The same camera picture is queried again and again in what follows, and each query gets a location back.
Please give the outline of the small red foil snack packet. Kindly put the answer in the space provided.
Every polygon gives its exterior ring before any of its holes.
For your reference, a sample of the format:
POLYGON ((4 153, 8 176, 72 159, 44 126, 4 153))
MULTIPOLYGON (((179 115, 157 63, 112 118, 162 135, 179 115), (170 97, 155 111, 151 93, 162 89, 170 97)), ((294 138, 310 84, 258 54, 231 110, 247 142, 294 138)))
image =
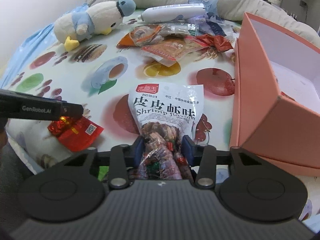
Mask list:
POLYGON ((47 128, 71 152, 87 149, 104 130, 84 116, 80 119, 62 116, 59 120, 52 121, 47 128))

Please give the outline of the shrimp flavor snack bag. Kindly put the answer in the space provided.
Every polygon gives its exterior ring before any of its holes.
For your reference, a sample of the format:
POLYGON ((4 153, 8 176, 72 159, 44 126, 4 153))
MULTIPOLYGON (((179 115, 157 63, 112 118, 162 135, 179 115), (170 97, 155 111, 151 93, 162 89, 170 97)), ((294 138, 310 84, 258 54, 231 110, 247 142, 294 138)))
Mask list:
POLYGON ((144 83, 129 92, 128 106, 144 139, 144 151, 131 179, 192 180, 182 139, 195 138, 203 114, 202 85, 144 83))

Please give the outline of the red orange snack packet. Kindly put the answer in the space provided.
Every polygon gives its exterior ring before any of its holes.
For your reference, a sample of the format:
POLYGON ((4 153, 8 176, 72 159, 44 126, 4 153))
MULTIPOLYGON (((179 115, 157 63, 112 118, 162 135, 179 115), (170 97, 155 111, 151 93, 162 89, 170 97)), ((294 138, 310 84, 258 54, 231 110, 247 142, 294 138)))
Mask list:
POLYGON ((208 44, 194 36, 167 37, 157 44, 143 46, 141 51, 142 55, 170 67, 184 58, 185 55, 208 47, 208 44))

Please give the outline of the pink cardboard box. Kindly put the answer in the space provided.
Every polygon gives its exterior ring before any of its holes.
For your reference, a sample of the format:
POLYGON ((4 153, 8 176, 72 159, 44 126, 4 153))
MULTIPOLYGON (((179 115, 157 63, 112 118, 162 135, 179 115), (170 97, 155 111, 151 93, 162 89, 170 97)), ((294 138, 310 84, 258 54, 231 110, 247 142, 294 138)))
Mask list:
POLYGON ((235 45, 230 145, 291 174, 319 176, 319 49, 250 13, 235 45))

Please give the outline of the white blue plush duck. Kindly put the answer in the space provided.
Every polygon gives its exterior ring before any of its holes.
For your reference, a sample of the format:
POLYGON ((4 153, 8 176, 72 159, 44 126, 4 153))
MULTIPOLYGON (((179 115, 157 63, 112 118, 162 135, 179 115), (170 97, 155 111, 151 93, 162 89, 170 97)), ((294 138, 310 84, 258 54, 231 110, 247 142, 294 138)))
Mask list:
POLYGON ((93 35, 110 34, 135 9, 133 0, 97 3, 85 11, 70 12, 58 18, 54 23, 54 34, 66 51, 72 51, 93 35))

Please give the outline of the dark red foil snack packet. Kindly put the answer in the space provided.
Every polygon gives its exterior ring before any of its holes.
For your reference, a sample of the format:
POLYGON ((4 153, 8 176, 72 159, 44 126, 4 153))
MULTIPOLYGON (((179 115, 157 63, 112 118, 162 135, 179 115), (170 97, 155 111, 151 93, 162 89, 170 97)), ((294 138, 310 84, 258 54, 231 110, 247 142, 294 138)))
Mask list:
POLYGON ((230 41, 221 35, 212 36, 209 34, 203 34, 197 36, 196 38, 211 47, 215 47, 219 52, 226 52, 233 49, 230 41))

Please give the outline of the clear green snack packet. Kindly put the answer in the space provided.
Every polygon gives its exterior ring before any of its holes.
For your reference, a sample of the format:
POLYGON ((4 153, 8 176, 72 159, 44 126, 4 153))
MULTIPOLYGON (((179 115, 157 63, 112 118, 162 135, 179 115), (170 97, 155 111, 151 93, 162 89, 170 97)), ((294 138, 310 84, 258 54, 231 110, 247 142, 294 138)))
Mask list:
POLYGON ((199 27, 196 24, 190 23, 166 23, 161 26, 159 35, 169 36, 197 36, 199 32, 199 27))

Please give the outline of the blue patterned plastic bag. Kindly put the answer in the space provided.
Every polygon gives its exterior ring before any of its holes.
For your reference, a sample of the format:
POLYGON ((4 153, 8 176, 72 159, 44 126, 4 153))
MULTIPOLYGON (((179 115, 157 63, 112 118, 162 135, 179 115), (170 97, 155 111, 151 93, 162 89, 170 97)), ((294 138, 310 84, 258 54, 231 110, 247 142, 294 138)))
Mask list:
POLYGON ((233 28, 225 23, 217 12, 217 0, 188 0, 189 4, 202 3, 206 13, 202 16, 195 16, 187 19, 190 24, 195 24, 199 28, 199 33, 212 36, 221 35, 229 40, 233 39, 233 28))

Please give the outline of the white spray bottle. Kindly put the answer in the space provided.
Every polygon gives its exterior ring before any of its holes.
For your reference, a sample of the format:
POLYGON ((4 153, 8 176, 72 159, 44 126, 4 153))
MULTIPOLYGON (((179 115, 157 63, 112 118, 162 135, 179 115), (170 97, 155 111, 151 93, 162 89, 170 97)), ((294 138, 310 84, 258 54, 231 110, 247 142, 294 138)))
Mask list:
POLYGON ((162 23, 187 20, 205 14, 206 9, 203 3, 173 4, 148 8, 138 16, 138 19, 145 23, 162 23))

